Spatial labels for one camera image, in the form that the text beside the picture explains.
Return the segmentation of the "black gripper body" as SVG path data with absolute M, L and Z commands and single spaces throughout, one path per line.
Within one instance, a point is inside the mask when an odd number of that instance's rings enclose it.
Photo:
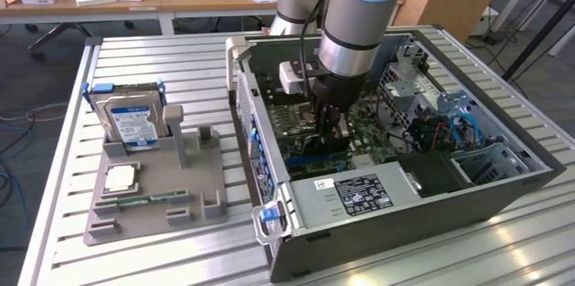
M 363 86 L 364 75 L 356 77 L 322 75 L 315 78 L 312 97 L 315 101 L 335 107 L 340 112 L 347 112 L 360 97 Z

